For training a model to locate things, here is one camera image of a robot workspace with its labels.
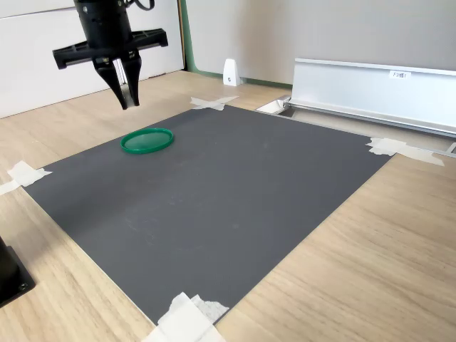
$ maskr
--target white label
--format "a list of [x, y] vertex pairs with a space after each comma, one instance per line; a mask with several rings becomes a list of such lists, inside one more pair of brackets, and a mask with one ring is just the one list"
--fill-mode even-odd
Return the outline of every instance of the white label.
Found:
[[390, 71], [390, 78], [394, 78], [396, 80], [407, 80], [412, 76], [412, 73], [406, 71]]

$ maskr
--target gray mat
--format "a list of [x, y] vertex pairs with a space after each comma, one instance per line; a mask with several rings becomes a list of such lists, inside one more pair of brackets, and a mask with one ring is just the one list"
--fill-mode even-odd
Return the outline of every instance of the gray mat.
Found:
[[152, 127], [174, 143], [130, 155], [112, 140], [25, 190], [155, 323], [182, 291], [232, 308], [390, 159], [230, 106]]

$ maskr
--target masking tape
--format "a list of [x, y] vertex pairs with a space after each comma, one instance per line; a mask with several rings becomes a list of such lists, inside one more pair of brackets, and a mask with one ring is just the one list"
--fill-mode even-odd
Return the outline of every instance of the masking tape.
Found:
[[[206, 306], [211, 318], [199, 306]], [[213, 323], [227, 310], [217, 302], [204, 302], [199, 296], [190, 300], [182, 292], [172, 300], [170, 310], [143, 342], [226, 342]]]
[[51, 173], [52, 172], [45, 171], [42, 168], [35, 170], [32, 168], [32, 166], [21, 160], [15, 164], [11, 170], [8, 171], [8, 174], [11, 176], [11, 178], [13, 178], [13, 180], [0, 185], [0, 195], [13, 191], [20, 186], [27, 187]]
[[205, 109], [205, 108], [212, 108], [215, 110], [223, 110], [225, 107], [225, 103], [234, 100], [235, 98], [238, 98], [239, 96], [232, 96], [231, 98], [219, 98], [218, 100], [215, 101], [205, 101], [201, 100], [200, 98], [192, 98], [190, 103], [193, 103], [194, 105], [197, 105], [197, 107], [193, 109]]
[[372, 141], [366, 145], [371, 146], [372, 148], [369, 152], [375, 153], [376, 155], [394, 155], [395, 153], [399, 153], [400, 155], [422, 162], [445, 166], [442, 160], [432, 155], [431, 151], [408, 146], [406, 142], [387, 138], [371, 138], [371, 140]]

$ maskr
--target wood grain surface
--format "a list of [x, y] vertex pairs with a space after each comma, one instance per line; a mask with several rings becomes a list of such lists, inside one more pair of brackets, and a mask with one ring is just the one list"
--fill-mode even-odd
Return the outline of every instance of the wood grain surface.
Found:
[[[176, 72], [140, 82], [141, 106], [110, 91], [0, 120], [0, 181], [190, 108], [239, 95], [255, 109], [287, 93]], [[235, 341], [456, 341], [456, 160], [396, 155], [218, 324]], [[140, 341], [153, 329], [23, 191], [0, 196], [0, 235], [37, 282], [0, 309], [0, 341]]]

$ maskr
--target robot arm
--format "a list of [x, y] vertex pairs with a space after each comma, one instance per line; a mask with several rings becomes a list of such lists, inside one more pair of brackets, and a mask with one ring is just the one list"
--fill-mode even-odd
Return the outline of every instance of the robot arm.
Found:
[[135, 3], [145, 11], [140, 0], [74, 0], [87, 41], [53, 51], [59, 69], [92, 60], [98, 75], [117, 96], [122, 108], [127, 109], [113, 61], [119, 58], [127, 78], [131, 98], [139, 105], [138, 81], [141, 69], [139, 50], [167, 46], [166, 32], [161, 28], [132, 32], [127, 8]]

